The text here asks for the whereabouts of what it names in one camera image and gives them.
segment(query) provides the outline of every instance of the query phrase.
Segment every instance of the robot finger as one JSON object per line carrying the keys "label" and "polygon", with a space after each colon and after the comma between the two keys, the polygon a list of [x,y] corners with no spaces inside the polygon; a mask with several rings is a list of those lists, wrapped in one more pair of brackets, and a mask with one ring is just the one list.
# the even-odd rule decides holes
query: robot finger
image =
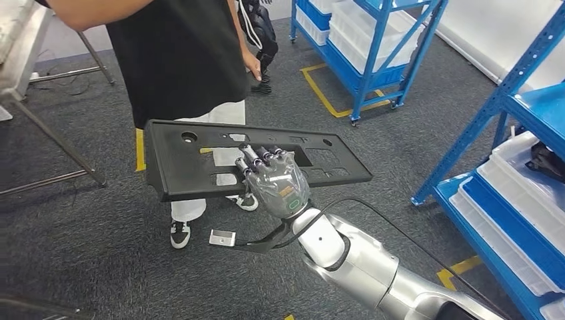
{"label": "robot finger", "polygon": [[265,147],[260,147],[256,150],[259,157],[265,162],[265,164],[270,165],[270,160],[274,157],[274,155],[269,152]]}
{"label": "robot finger", "polygon": [[245,160],[242,157],[235,159],[235,166],[243,173],[246,178],[253,172],[247,165],[247,163],[245,163]]}
{"label": "robot finger", "polygon": [[281,148],[277,147],[276,145],[274,145],[272,148],[270,148],[269,151],[275,156],[279,156],[279,155],[286,153],[285,150],[282,150]]}
{"label": "robot finger", "polygon": [[255,150],[250,145],[244,144],[239,147],[241,152],[245,155],[245,162],[254,171],[260,171],[264,169],[266,165],[263,163],[261,158],[255,153]]}

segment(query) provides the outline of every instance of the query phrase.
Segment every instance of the black and white sneaker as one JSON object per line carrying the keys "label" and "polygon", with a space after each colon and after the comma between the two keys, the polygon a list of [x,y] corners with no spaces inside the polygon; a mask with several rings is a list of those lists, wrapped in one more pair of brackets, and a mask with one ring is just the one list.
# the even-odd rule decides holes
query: black and white sneaker
{"label": "black and white sneaker", "polygon": [[245,211],[255,211],[259,206],[259,201],[257,201],[257,198],[252,193],[228,199],[235,202],[236,205]]}
{"label": "black and white sneaker", "polygon": [[191,222],[175,221],[171,223],[171,245],[175,249],[182,249],[187,246],[191,239]]}

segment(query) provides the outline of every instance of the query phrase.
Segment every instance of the blue metal shelf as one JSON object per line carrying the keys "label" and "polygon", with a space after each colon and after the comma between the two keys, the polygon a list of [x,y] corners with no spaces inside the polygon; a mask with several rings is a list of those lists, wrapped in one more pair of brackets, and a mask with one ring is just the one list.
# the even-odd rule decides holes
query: blue metal shelf
{"label": "blue metal shelf", "polygon": [[457,193],[459,185],[469,177],[470,174],[466,173],[440,182],[434,188],[436,200],[442,205],[446,214],[457,226],[467,242],[479,254],[484,264],[508,293],[523,316],[528,320],[545,320],[540,313],[540,308],[562,296],[558,294],[547,294],[543,297],[535,296],[449,202],[449,198]]}
{"label": "blue metal shelf", "polygon": [[565,159],[565,83],[515,95],[506,111]]}
{"label": "blue metal shelf", "polygon": [[557,287],[565,289],[565,256],[483,177],[475,171],[472,176],[473,179],[463,186],[465,192]]}
{"label": "blue metal shelf", "polygon": [[309,0],[296,0],[296,4],[306,13],[318,29],[322,31],[330,29],[331,13],[326,15],[321,13]]}
{"label": "blue metal shelf", "polygon": [[[438,26],[440,18],[445,10],[448,0],[354,0],[360,7],[376,19],[376,26],[374,29],[374,37],[368,53],[367,62],[363,74],[361,75],[357,70],[350,71],[350,63],[345,59],[338,50],[331,44],[319,47],[304,29],[296,22],[296,4],[300,4],[300,8],[306,7],[308,9],[308,0],[292,0],[292,15],[290,18],[290,39],[296,38],[296,30],[301,30],[304,36],[309,40],[310,44],[316,49],[318,54],[326,61],[328,66],[336,73],[341,82],[354,96],[355,101],[352,108],[350,119],[353,125],[356,125],[360,119],[361,108],[366,105],[372,105],[384,100],[391,100],[392,107],[400,107],[404,104],[406,94],[412,86],[414,77],[424,54],[426,53],[431,40],[433,38],[435,29]],[[415,24],[408,30],[402,41],[396,46],[388,58],[384,61],[381,68],[377,72],[373,71],[373,66],[376,61],[378,48],[384,35],[384,29],[388,21],[388,16],[393,11],[409,9],[412,7],[423,7],[428,5],[428,8],[422,15],[416,19]],[[314,20],[319,18],[319,11],[311,11]],[[425,28],[420,45],[416,50],[416,54],[409,65],[387,68],[390,62],[396,57],[400,50],[406,45],[408,40],[414,35],[418,27],[420,27],[424,20],[431,17],[430,22]],[[401,71],[406,69],[406,75],[403,77]],[[369,93],[375,89],[384,89],[398,85],[398,90],[385,95],[384,97],[375,97],[366,100]]]}
{"label": "blue metal shelf", "polygon": [[[339,52],[339,50],[328,40],[326,45],[319,46],[314,42],[314,39],[308,35],[308,33],[302,28],[300,23],[296,23],[296,28],[304,35],[304,38],[310,43],[312,48],[318,53],[322,60],[330,67],[330,69],[335,73],[338,79],[341,81],[343,86],[351,93],[356,95],[359,89],[362,76],[357,70],[347,61],[345,57]],[[373,79],[369,86],[369,90],[382,89],[385,87],[390,87],[393,85],[398,85],[404,80],[402,72],[407,65],[399,65],[397,67],[388,68],[381,74],[377,79]],[[392,99],[398,97],[400,93],[396,95],[388,94],[383,97],[377,97],[371,104],[384,101],[387,99]]]}
{"label": "blue metal shelf", "polygon": [[[483,104],[479,112],[477,112],[411,199],[415,205],[420,205],[424,203],[428,195],[434,195],[463,236],[484,260],[489,270],[491,270],[522,314],[527,319],[535,320],[543,319],[539,311],[541,306],[551,302],[551,300],[563,297],[563,295],[548,293],[543,297],[536,297],[531,294],[517,276],[513,274],[497,254],[490,249],[489,245],[449,203],[449,197],[457,192],[458,185],[468,175],[446,181],[441,180],[453,168],[457,160],[477,139],[489,122],[498,115],[500,117],[492,144],[493,148],[503,142],[506,135],[508,116],[513,116],[525,128],[533,132],[537,138],[555,151],[558,156],[565,159],[565,83],[517,95],[518,90],[525,84],[529,76],[533,74],[563,37],[565,37],[565,3],[562,3],[559,9],[557,9],[554,16],[541,30],[514,68],[504,78],[503,82]],[[488,195],[484,194],[475,196],[478,198],[488,197]],[[500,198],[498,200],[499,203],[505,202],[498,193],[496,193],[495,197]],[[533,229],[533,226],[526,224],[523,224],[521,227]],[[527,239],[521,238],[522,244],[524,244],[524,241],[527,241]],[[559,279],[562,279],[561,273],[557,273],[557,275]]]}
{"label": "blue metal shelf", "polygon": [[[354,0],[359,7],[365,9],[371,15],[378,15],[382,11],[382,3],[386,0]],[[392,3],[391,11],[406,10],[415,7],[429,5],[431,0],[396,0]]]}

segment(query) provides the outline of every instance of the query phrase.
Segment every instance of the blue shelving unit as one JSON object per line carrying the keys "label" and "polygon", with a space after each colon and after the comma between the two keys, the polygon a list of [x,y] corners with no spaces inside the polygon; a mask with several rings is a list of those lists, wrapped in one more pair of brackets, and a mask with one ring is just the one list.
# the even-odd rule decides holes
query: blue shelving unit
{"label": "blue shelving unit", "polygon": [[[412,197],[412,202],[415,205],[420,205],[424,203],[428,195],[434,195],[459,231],[484,260],[486,266],[506,290],[523,316],[535,320],[543,319],[539,310],[541,306],[561,299],[564,295],[557,293],[548,293],[543,297],[533,295],[449,202],[448,199],[457,192],[458,186],[472,173],[445,181],[441,180],[487,124],[497,115],[500,115],[500,118],[492,144],[493,148],[503,142],[508,116],[512,116],[559,157],[565,159],[565,80],[551,87],[529,91],[521,95],[517,94],[529,76],[564,36],[565,3],[562,3],[553,18],[543,28],[508,76],[494,90],[416,195]],[[485,206],[481,206],[481,208],[491,217],[497,214],[492,212],[492,208],[490,208],[490,213]]]}
{"label": "blue shelving unit", "polygon": [[457,226],[467,242],[471,244],[524,317],[529,320],[545,320],[540,308],[558,300],[559,295],[535,296],[449,202],[449,198],[457,193],[459,185],[469,177],[470,173],[466,173],[440,182],[433,190],[436,200],[442,205],[450,220]]}
{"label": "blue shelving unit", "polygon": [[[392,107],[400,107],[404,104],[404,99],[408,90],[412,86],[414,76],[418,71],[420,63],[430,46],[434,32],[438,26],[440,18],[445,10],[448,0],[354,0],[360,7],[376,19],[376,26],[374,30],[374,37],[370,46],[367,64],[365,65],[364,73],[361,75],[349,62],[341,56],[339,51],[332,46],[329,41],[328,44],[318,46],[308,35],[304,29],[296,21],[296,4],[303,5],[304,0],[292,0],[292,17],[290,18],[290,39],[296,39],[296,30],[300,30],[304,37],[308,39],[312,47],[316,49],[318,54],[326,62],[326,64],[333,70],[333,72],[341,80],[342,84],[347,90],[355,97],[353,111],[350,115],[351,123],[357,126],[360,119],[361,108],[366,105],[372,105],[384,100],[391,100]],[[422,7],[428,5],[428,8],[416,20],[412,28],[406,33],[402,41],[392,51],[390,56],[382,64],[377,72],[372,72],[373,66],[378,54],[378,48],[384,35],[384,28],[388,21],[388,16],[391,12],[398,10],[405,10],[415,7]],[[398,52],[406,45],[406,42],[414,35],[414,32],[423,24],[423,22],[431,16],[427,28],[424,30],[422,40],[416,55],[412,59],[409,66],[403,65],[398,67],[387,68],[390,62],[396,57]],[[373,92],[375,89],[384,89],[398,85],[398,90],[386,94],[382,97],[375,97],[366,99],[366,96]]]}

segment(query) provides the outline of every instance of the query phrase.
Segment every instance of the black cable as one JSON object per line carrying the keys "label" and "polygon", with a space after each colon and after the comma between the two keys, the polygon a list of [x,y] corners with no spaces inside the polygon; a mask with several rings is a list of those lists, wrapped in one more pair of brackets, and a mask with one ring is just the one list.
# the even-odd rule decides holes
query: black cable
{"label": "black cable", "polygon": [[292,243],[294,240],[298,239],[302,234],[304,234],[304,232],[306,232],[308,230],[308,228],[310,228],[312,225],[314,225],[314,223],[316,223],[316,221],[318,221],[318,219],[320,219],[325,214],[325,212],[327,210],[331,209],[335,205],[338,205],[339,203],[342,203],[342,202],[345,202],[345,201],[348,201],[348,200],[349,201],[356,201],[358,203],[361,203],[365,207],[368,207],[369,209],[371,209],[373,212],[375,212],[377,215],[379,215],[381,218],[383,218],[389,225],[392,225],[396,230],[398,230],[398,232],[402,233],[402,235],[404,235],[408,240],[410,240],[410,242],[414,243],[418,248],[420,248],[420,250],[422,250],[424,253],[426,253],[435,262],[437,262],[444,269],[449,271],[454,277],[456,277],[459,281],[461,281],[461,283],[463,283],[463,285],[465,285],[465,287],[469,288],[477,296],[479,296],[481,298],[481,300],[483,300],[487,305],[489,305],[491,308],[493,308],[495,311],[497,311],[499,314],[501,314],[503,317],[505,317],[505,319],[510,319],[510,317],[503,310],[501,310],[496,304],[494,304],[494,302],[492,302],[489,298],[487,298],[485,295],[483,295],[481,292],[479,292],[479,290],[477,290],[475,287],[473,287],[469,282],[467,282],[465,279],[463,279],[460,275],[458,275],[455,271],[453,271],[453,269],[451,269],[449,266],[447,266],[445,263],[443,263],[439,258],[437,258],[435,255],[433,255],[430,251],[428,251],[426,248],[424,248],[420,243],[418,243],[418,241],[414,240],[410,235],[408,235],[408,233],[404,232],[404,230],[402,230],[400,227],[396,226],[388,217],[386,217],[379,210],[377,210],[377,208],[373,207],[370,203],[366,202],[365,200],[362,200],[362,199],[359,199],[359,198],[356,198],[356,197],[347,197],[347,198],[343,198],[343,199],[333,201],[332,203],[327,205],[324,209],[322,209],[322,211],[320,211],[320,213],[318,213],[318,215],[316,215],[316,217],[314,217],[314,219],[312,219],[312,221],[310,221],[310,223],[308,223],[304,228],[302,228],[302,230],[300,230],[296,235],[292,236],[289,240],[287,240],[283,243],[275,245],[273,247],[273,249],[279,249],[279,248],[286,247],[287,245]]}
{"label": "black cable", "polygon": [[[46,74],[46,75],[51,75],[52,70],[54,70],[54,69],[57,68],[58,66],[59,66],[59,64],[56,64],[56,65],[50,67],[50,68],[47,70],[47,72],[46,72],[45,74]],[[74,76],[72,76],[72,77],[73,77],[72,80],[70,80],[68,83],[60,83],[60,82],[56,81],[56,79],[52,79],[52,80],[50,80],[49,82],[54,83],[54,84],[56,84],[56,85],[58,85],[58,86],[60,86],[60,87],[66,87],[66,86],[69,86],[69,85],[73,84],[73,83],[75,82],[75,80],[78,79],[79,76],[80,76],[80,75],[74,75]],[[84,88],[83,90],[80,90],[79,92],[76,92],[76,93],[74,93],[74,92],[68,92],[68,91],[66,91],[66,90],[58,89],[58,88],[56,88],[56,87],[52,87],[52,88],[50,88],[50,87],[42,87],[42,86],[36,85],[36,83],[32,83],[32,86],[33,86],[33,88],[38,89],[38,90],[56,90],[56,91],[63,92],[63,93],[66,94],[66,95],[76,96],[76,95],[82,95],[83,93],[87,92],[87,91],[90,89],[90,86],[91,86],[90,78],[87,77],[86,80],[87,80],[87,86],[86,86],[86,88]]]}

